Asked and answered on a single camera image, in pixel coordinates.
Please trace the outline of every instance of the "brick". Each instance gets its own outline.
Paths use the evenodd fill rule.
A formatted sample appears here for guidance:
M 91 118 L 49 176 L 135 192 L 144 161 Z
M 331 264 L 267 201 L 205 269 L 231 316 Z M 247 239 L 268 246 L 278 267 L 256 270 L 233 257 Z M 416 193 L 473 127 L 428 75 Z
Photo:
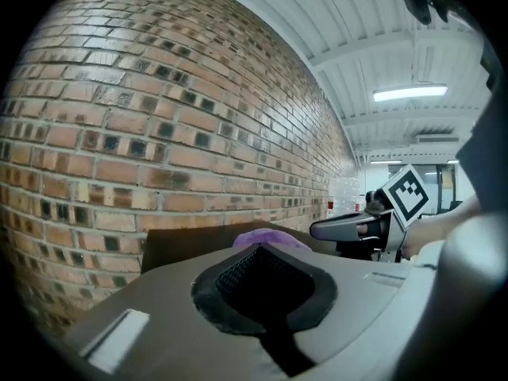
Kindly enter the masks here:
M 168 98 L 172 98 L 174 100 L 180 100 L 180 98 L 183 96 L 183 94 L 185 94 L 185 92 L 186 90 L 180 86 L 169 85 L 167 86 L 165 92 L 163 92 L 163 95 Z
M 228 67 L 216 60 L 213 60 L 212 58 L 209 58 L 208 56 L 203 56 L 202 65 L 220 73 L 221 75 L 229 75 Z
M 7 85 L 4 93 L 6 96 L 20 96 L 21 92 L 25 89 L 25 85 L 24 81 L 11 82 Z
M 229 150 L 229 141 L 221 137 L 212 137 L 209 150 L 225 155 Z
M 284 182 L 284 174 L 279 171 L 271 171 L 267 170 L 266 180 L 271 182 L 283 183 Z
M 135 164 L 99 160 L 95 178 L 118 183 L 136 183 L 137 170 L 138 166 Z
M 147 94 L 134 93 L 128 107 L 143 113 L 153 113 L 157 107 L 158 99 Z
M 95 102 L 105 106 L 132 107 L 134 93 L 119 87 L 100 86 Z
M 225 181 L 225 192 L 232 194 L 254 194 L 256 188 L 256 181 L 252 180 L 227 178 Z
M 123 236 L 118 238 L 120 251 L 124 254 L 140 254 L 144 251 L 146 237 Z
M 175 54 L 155 47 L 146 48 L 144 57 L 171 66 L 175 66 L 179 59 Z
M 18 190 L 7 190 L 7 188 L 3 187 L 2 190 L 8 191 L 8 195 L 5 196 L 2 194 L 2 199 L 6 202 L 10 207 L 19 210 L 23 213 L 30 213 L 30 198 L 27 194 L 23 194 Z
M 35 62 L 39 62 L 42 56 L 44 55 L 44 49 L 37 49 L 36 51 L 28 51 L 20 58 L 21 64 L 33 64 Z
M 264 198 L 264 209 L 280 209 L 282 207 L 282 198 Z
M 107 49 L 110 51 L 127 52 L 134 55 L 139 55 L 143 52 L 144 47 L 139 44 L 133 44 L 131 42 L 124 42 L 119 40 L 111 40 L 108 38 L 90 38 L 85 43 L 86 48 L 100 48 Z
M 129 89 L 141 90 L 151 94 L 160 94 L 163 84 L 157 79 L 148 76 L 127 74 L 122 80 L 122 85 Z
M 271 121 L 271 129 L 283 137 L 287 136 L 287 130 L 284 127 L 282 127 L 279 123 L 273 120 Z
M 83 62 L 90 51 L 79 48 L 50 48 L 46 50 L 40 61 L 53 62 Z
M 169 100 L 161 98 L 157 103 L 157 107 L 155 109 L 154 114 L 156 116 L 172 120 L 173 117 L 175 116 L 176 110 L 177 106 L 174 102 L 170 102 Z
M 214 98 L 219 102 L 221 102 L 222 96 L 224 94 L 224 91 L 220 87 L 217 87 L 210 82 L 205 82 L 204 80 L 199 79 L 194 80 L 194 82 L 192 83 L 192 89 L 206 96 Z
M 254 220 L 253 214 L 226 214 L 224 225 L 238 225 L 240 223 L 251 223 Z
M 40 38 L 32 43 L 33 49 L 38 48 L 48 48 L 48 47 L 58 47 L 65 41 L 66 37 L 49 37 L 49 38 Z
M 135 258 L 100 257 L 101 266 L 106 271 L 139 272 L 140 263 Z
M 28 82 L 24 86 L 26 96 L 57 98 L 65 87 L 63 82 Z
M 155 168 L 143 168 L 141 172 L 146 187 L 158 187 L 173 191 L 185 191 L 189 187 L 191 176 L 181 171 L 165 171 Z
M 97 287 L 112 288 L 114 287 L 113 276 L 107 274 L 88 274 L 91 283 Z
M 135 232 L 136 221 L 133 214 L 111 214 L 96 212 L 95 227 L 97 229 L 118 232 Z
M 92 176 L 93 166 L 93 158 L 89 156 L 71 155 L 69 157 L 67 173 L 69 175 L 78 175 L 90 178 Z
M 21 232 L 27 236 L 42 238 L 42 224 L 28 217 L 19 217 Z
M 114 29 L 108 34 L 108 38 L 119 38 L 121 40 L 134 41 L 140 36 L 140 33 L 131 29 Z
M 186 127 L 185 125 L 173 125 L 160 121 L 154 124 L 151 135 L 163 140 L 194 145 L 196 130 L 191 127 Z
M 45 104 L 46 104 L 45 100 L 38 99 L 24 100 L 20 115 L 23 117 L 39 118 L 42 114 L 42 110 Z
M 240 90 L 240 98 L 243 98 L 247 103 L 250 103 L 257 109 L 261 110 L 263 108 L 263 102 L 261 101 L 261 99 L 246 89 Z
M 67 65 L 46 65 L 39 75 L 39 79 L 59 79 Z
M 233 174 L 233 160 L 225 158 L 224 156 L 215 156 L 210 170 L 218 174 L 232 175 Z
M 182 108 L 179 121 L 208 131 L 215 131 L 218 124 L 217 118 L 214 116 L 210 116 L 203 111 L 192 109 L 190 107 Z
M 67 267 L 58 267 L 57 265 L 52 265 L 52 274 L 54 278 L 66 283 L 78 283 L 80 285 L 85 285 L 88 283 L 87 278 L 83 272 L 70 270 Z
M 256 135 L 260 134 L 261 124 L 255 120 L 252 120 L 250 117 L 245 116 L 244 114 L 238 114 L 236 124 L 242 129 L 246 129 Z
M 56 26 L 56 27 L 50 27 L 47 29 L 43 29 L 40 32 L 41 32 L 42 37 L 54 37 L 54 36 L 60 35 L 62 33 L 62 31 L 64 31 L 64 30 L 65 30 L 65 26 L 60 25 L 60 26 Z
M 91 102 L 98 85 L 95 83 L 69 83 L 62 93 L 62 98 Z
M 101 2 L 102 0 L 85 0 L 86 2 Z M 129 13 L 119 10 L 87 10 L 85 15 L 89 16 L 106 16 L 113 18 L 126 18 Z
M 100 126 L 106 109 L 80 102 L 49 102 L 43 119 Z
M 210 211 L 263 209 L 263 198 L 235 195 L 208 196 L 206 204 Z
M 191 38 L 186 37 L 180 33 L 176 33 L 174 31 L 171 31 L 169 29 L 163 30 L 162 33 L 160 33 L 160 36 L 163 38 L 167 38 L 169 40 L 173 40 L 174 42 L 178 42 L 184 46 L 191 46 L 193 44 L 193 41 Z
M 118 54 L 115 52 L 92 52 L 90 56 L 88 56 L 86 64 L 97 64 L 97 65 L 106 65 L 111 66 L 117 60 Z
M 135 190 L 132 196 L 133 209 L 154 210 L 157 209 L 157 199 L 154 192 L 148 190 Z
M 45 225 L 45 232 L 47 242 L 72 247 L 72 233 L 70 229 L 55 225 Z
M 205 197 L 196 194 L 169 194 L 164 198 L 164 210 L 170 212 L 202 212 Z
M 88 40 L 88 37 L 67 37 L 66 40 L 60 45 L 61 47 L 82 47 Z
M 13 185 L 19 185 L 23 189 L 26 189 L 27 191 L 39 191 L 39 179 L 40 176 L 36 172 L 32 171 L 25 171 L 21 170 L 19 171 L 19 179 L 16 182 L 12 182 Z
M 222 225 L 223 221 L 221 214 L 204 216 L 153 216 L 143 214 L 139 216 L 139 219 L 140 228 L 144 232 L 152 229 L 194 229 L 197 227 L 211 227 Z
M 213 161 L 211 154 L 192 148 L 172 146 L 169 153 L 169 163 L 182 167 L 210 169 Z
M 104 236 L 78 232 L 79 247 L 89 251 L 105 251 Z
M 107 128 L 125 133 L 143 134 L 148 117 L 126 110 L 111 110 Z
M 117 85 L 125 72 L 108 67 L 76 67 L 70 66 L 63 74 L 64 79 L 90 80 L 92 82 Z
M 79 129 L 54 125 L 48 133 L 48 145 L 74 148 L 78 142 Z
M 11 150 L 11 162 L 15 164 L 30 164 L 30 147 L 28 145 L 15 144 Z
M 88 17 L 83 24 L 86 25 L 104 25 L 107 23 L 111 18 L 108 17 Z
M 229 146 L 229 155 L 238 160 L 254 163 L 256 162 L 257 151 L 245 145 L 232 143 Z
M 42 193 L 46 196 L 52 196 L 53 198 L 69 199 L 69 182 L 66 179 L 58 179 L 43 175 Z
M 158 67 L 158 64 L 144 58 L 140 58 L 139 56 L 123 56 L 120 62 L 118 62 L 117 67 L 120 69 L 129 69 L 131 71 L 153 75 Z
M 88 35 L 104 37 L 110 29 L 107 27 L 94 27 L 93 25 L 69 25 L 62 35 Z
M 193 192 L 223 192 L 224 179 L 216 175 L 193 174 L 190 178 L 189 190 Z

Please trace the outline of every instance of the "ceiling light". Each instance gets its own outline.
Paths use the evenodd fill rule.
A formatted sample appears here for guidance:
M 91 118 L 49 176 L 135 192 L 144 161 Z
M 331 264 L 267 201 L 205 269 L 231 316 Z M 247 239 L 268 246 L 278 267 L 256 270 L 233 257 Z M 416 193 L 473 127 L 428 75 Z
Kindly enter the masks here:
M 401 160 L 371 161 L 371 164 L 401 164 Z
M 377 90 L 374 92 L 374 102 L 383 102 L 396 98 L 421 98 L 425 96 L 444 96 L 446 85 L 419 85 L 400 87 L 398 89 Z

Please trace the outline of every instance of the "gray plastic surface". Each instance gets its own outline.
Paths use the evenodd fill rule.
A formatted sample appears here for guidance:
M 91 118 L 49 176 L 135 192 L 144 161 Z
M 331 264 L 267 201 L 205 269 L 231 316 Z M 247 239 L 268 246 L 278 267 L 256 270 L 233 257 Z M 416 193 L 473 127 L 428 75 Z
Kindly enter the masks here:
M 363 366 L 367 369 L 366 364 L 385 356 L 386 343 L 394 340 L 400 347 L 407 341 L 425 305 L 433 283 L 433 271 L 409 263 L 349 260 L 275 246 L 321 267 L 337 282 L 339 296 L 328 316 L 318 327 L 295 334 L 299 348 L 319 363 L 309 372 L 326 373 L 329 363 L 341 362 L 345 357 L 345 373 L 351 371 L 359 375 L 360 368 L 353 365 L 350 352 L 354 360 L 366 360 Z M 194 278 L 206 267 L 238 251 L 238 248 L 221 250 L 142 275 L 88 312 L 72 327 L 66 336 L 67 343 L 79 351 L 123 310 L 132 308 L 150 314 L 151 319 L 119 367 L 119 376 L 129 379 L 286 379 L 258 339 L 219 332 L 192 303 L 190 288 Z M 437 256 L 430 260 L 437 262 Z M 337 368 L 333 371 L 333 379 L 336 378 Z

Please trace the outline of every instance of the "black mesh vent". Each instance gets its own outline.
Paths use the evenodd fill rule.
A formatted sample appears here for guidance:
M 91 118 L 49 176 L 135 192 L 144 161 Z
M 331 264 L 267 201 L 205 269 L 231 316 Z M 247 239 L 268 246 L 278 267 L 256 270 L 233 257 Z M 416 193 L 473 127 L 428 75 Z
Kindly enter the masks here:
M 257 248 L 219 275 L 217 289 L 233 309 L 255 321 L 285 317 L 314 292 L 304 272 Z

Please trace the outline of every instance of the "white panel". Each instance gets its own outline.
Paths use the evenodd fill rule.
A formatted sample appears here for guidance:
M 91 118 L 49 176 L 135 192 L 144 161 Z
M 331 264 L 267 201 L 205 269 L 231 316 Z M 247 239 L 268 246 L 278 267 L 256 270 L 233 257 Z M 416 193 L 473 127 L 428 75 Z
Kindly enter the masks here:
M 361 115 L 358 117 L 350 117 L 343 120 L 346 127 L 360 124 L 380 123 L 382 121 L 402 121 L 402 120 L 417 120 L 424 119 L 421 122 L 426 123 L 427 127 L 438 127 L 442 123 L 448 122 L 446 119 L 469 118 L 477 120 L 482 110 L 469 110 L 469 109 L 411 109 L 399 110 L 391 112 L 373 113 Z
M 290 14 L 285 18 L 291 22 L 293 28 L 305 29 L 301 36 L 312 47 L 313 52 L 323 52 L 333 43 L 333 37 L 329 36 L 328 44 L 323 38 L 329 23 L 318 18 L 314 12 L 315 6 L 320 3 L 321 0 L 271 0 L 271 4 L 279 12 Z
M 291 0 L 249 1 L 259 8 L 258 13 L 259 10 L 262 10 L 279 26 L 285 27 L 290 34 L 297 36 L 296 40 L 301 41 L 298 46 L 304 50 L 306 57 L 312 56 L 314 52 L 319 52 L 319 49 L 323 47 L 323 45 L 316 45 L 315 42 L 311 41 L 312 36 L 315 35 L 315 33 L 308 33 L 307 30 L 312 29 L 314 25 L 306 25 L 305 18 L 302 21 L 299 21 L 298 12 L 301 11 L 301 8 L 299 6 L 294 7 Z
M 364 23 L 353 0 L 333 0 L 337 7 L 337 15 L 344 19 L 347 31 L 353 40 L 367 37 Z
M 388 181 L 388 165 L 367 165 L 358 171 L 359 181 L 365 182 L 363 194 L 377 191 Z

